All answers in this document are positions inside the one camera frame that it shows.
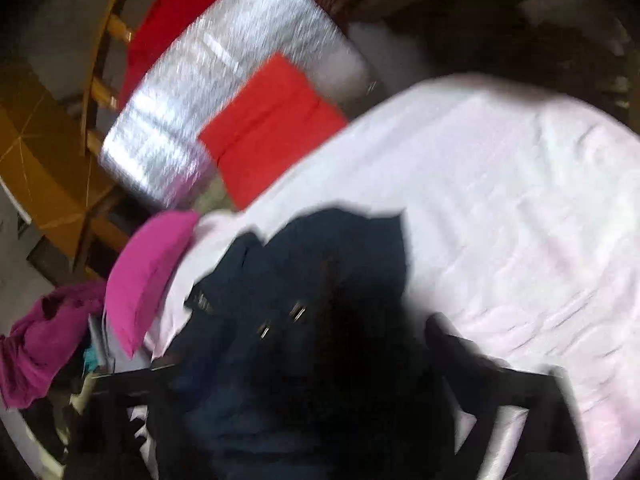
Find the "wooden chair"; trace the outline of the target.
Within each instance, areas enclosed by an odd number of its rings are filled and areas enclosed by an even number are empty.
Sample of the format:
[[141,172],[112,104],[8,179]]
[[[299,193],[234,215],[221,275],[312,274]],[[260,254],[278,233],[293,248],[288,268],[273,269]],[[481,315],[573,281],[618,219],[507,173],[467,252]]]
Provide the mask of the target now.
[[127,235],[108,220],[108,213],[126,196],[99,163],[105,134],[98,129],[98,111],[103,108],[111,113],[119,110],[119,92],[104,80],[108,51],[114,42],[128,47],[134,38],[134,29],[122,18],[127,0],[107,0],[100,21],[96,42],[91,55],[89,73],[81,101],[80,145],[81,155],[88,159],[88,185],[103,180],[105,185],[87,188],[85,220],[82,222],[78,247],[73,256],[74,270],[88,270],[91,244],[100,242],[119,252],[127,241]]

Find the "red cloth behind mat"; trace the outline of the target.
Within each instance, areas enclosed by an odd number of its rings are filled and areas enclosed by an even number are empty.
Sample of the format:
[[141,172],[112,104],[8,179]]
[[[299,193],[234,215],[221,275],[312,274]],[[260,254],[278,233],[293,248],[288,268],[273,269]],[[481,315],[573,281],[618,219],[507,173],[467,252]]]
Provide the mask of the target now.
[[155,0],[134,32],[119,107],[123,108],[144,75],[170,45],[217,0]]

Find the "magenta pillow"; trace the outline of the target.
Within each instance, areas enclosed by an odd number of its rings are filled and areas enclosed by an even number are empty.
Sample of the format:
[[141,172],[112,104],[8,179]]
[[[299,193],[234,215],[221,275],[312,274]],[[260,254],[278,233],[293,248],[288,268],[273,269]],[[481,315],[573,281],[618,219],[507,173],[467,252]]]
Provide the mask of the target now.
[[193,210],[156,214],[119,254],[107,279],[104,311],[126,356],[131,358],[142,347],[198,220]]

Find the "magenta garment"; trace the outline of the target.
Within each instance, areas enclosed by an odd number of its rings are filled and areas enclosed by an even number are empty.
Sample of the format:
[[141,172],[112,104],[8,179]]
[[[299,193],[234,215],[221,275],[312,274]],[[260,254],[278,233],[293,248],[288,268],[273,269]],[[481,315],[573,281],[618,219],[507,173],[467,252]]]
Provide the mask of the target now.
[[105,289],[102,281],[59,287],[1,337],[1,399],[6,408],[22,410],[47,395],[85,338],[90,316],[103,311]]

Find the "silver foil insulation mat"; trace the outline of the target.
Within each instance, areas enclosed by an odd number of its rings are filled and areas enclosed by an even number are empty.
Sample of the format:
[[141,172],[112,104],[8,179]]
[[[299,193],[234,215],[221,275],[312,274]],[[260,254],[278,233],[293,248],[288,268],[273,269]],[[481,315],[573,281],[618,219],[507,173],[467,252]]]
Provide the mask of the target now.
[[217,173],[201,128],[275,53],[338,105],[373,82],[369,63],[314,0],[218,0],[145,74],[105,137],[101,166],[149,205],[192,204]]

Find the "navy blue puffer jacket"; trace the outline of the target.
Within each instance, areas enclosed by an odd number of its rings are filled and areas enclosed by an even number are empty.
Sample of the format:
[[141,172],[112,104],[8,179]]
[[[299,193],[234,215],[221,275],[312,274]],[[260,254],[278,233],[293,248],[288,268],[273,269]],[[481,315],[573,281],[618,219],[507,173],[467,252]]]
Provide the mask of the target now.
[[237,237],[186,298],[175,407],[193,479],[439,479],[444,383],[408,329],[397,216],[331,208]]

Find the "red cushion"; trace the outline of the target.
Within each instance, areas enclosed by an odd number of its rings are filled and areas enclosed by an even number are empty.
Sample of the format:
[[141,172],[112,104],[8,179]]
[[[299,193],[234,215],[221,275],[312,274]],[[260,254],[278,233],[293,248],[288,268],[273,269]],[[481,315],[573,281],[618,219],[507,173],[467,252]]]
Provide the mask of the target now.
[[198,140],[233,205],[242,210],[346,125],[344,114],[276,53],[203,127]]

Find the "white fleece blanket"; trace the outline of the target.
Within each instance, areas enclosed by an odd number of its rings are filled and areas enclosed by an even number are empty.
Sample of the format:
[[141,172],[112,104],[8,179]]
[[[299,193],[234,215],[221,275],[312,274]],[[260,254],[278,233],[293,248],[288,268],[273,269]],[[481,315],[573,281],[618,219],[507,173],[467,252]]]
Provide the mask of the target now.
[[149,342],[165,352],[184,302],[241,232],[342,206],[404,219],[406,297],[520,370],[562,367],[590,474],[639,441],[639,140],[585,102],[480,75],[416,84],[292,166],[245,210],[198,222]]

